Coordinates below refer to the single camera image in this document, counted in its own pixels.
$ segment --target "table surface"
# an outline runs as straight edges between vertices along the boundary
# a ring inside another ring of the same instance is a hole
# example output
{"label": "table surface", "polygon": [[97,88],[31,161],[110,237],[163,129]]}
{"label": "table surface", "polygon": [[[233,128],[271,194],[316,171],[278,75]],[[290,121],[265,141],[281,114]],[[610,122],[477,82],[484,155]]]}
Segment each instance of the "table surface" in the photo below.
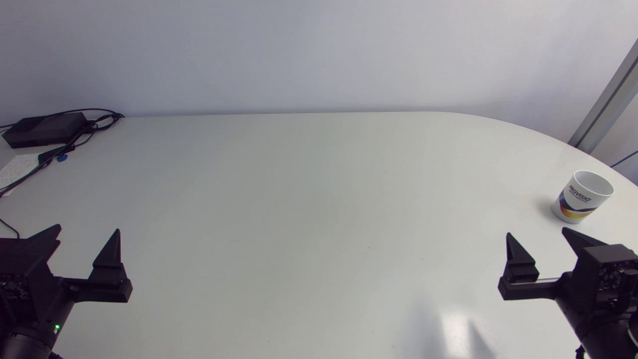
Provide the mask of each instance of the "table surface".
{"label": "table surface", "polygon": [[[578,169],[616,193],[568,225],[550,204]],[[131,300],[77,304],[67,359],[570,358],[555,303],[501,299],[505,234],[557,277],[576,259],[563,226],[638,248],[636,202],[598,160],[488,118],[176,116],[94,136],[0,199],[0,218],[23,236],[61,224],[49,264],[64,277],[87,277],[122,231]]]}

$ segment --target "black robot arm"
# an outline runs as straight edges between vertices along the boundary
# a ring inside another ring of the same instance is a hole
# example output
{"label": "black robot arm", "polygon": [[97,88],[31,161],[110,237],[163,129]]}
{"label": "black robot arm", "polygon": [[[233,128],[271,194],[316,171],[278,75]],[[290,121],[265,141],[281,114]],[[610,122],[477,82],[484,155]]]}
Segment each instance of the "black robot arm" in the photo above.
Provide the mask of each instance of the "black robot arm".
{"label": "black robot arm", "polygon": [[638,256],[624,245],[608,245],[569,228],[563,235],[578,257],[574,270],[538,280],[534,259],[507,234],[507,263],[498,283],[503,299],[552,299],[590,358],[635,358]]}
{"label": "black robot arm", "polygon": [[133,287],[120,260],[116,230],[88,279],[55,277],[47,261],[60,225],[24,239],[0,238],[0,358],[47,359],[78,302],[128,302]]}

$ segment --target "black power adapter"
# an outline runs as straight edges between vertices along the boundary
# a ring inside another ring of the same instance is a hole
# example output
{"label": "black power adapter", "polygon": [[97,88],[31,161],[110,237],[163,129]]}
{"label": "black power adapter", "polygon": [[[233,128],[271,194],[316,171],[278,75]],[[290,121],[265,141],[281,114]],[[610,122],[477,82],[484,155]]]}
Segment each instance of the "black power adapter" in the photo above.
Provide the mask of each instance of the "black power adapter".
{"label": "black power adapter", "polygon": [[87,126],[81,112],[23,118],[2,137],[11,148],[67,144]]}

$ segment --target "mug logo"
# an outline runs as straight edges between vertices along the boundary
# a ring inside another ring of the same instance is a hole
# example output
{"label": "mug logo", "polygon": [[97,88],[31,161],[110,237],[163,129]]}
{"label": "mug logo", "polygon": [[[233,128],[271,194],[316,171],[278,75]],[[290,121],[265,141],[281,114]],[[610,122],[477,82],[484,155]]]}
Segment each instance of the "mug logo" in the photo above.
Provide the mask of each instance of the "mug logo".
{"label": "mug logo", "polygon": [[571,185],[569,185],[569,192],[570,192],[571,194],[573,194],[573,195],[574,195],[574,197],[576,197],[576,198],[580,199],[580,200],[581,200],[581,201],[583,201],[583,202],[589,202],[589,201],[591,200],[591,198],[589,198],[589,197],[585,196],[584,194],[582,194],[582,193],[578,192],[578,191],[576,190],[576,188],[572,187]]}
{"label": "mug logo", "polygon": [[568,218],[587,217],[591,214],[591,212],[594,212],[594,210],[598,208],[583,208],[582,210],[577,210],[567,204],[567,201],[565,200],[565,194],[563,194],[563,192],[560,192],[560,195],[558,196],[558,203],[560,204],[560,211],[565,215],[565,217]]}

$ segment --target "metal pole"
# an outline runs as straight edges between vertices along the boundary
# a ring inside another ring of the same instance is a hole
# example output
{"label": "metal pole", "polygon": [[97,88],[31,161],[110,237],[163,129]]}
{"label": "metal pole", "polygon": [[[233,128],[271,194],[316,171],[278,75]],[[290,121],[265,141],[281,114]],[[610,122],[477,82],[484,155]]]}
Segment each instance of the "metal pole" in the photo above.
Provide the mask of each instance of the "metal pole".
{"label": "metal pole", "polygon": [[638,40],[568,144],[591,153],[638,93]]}

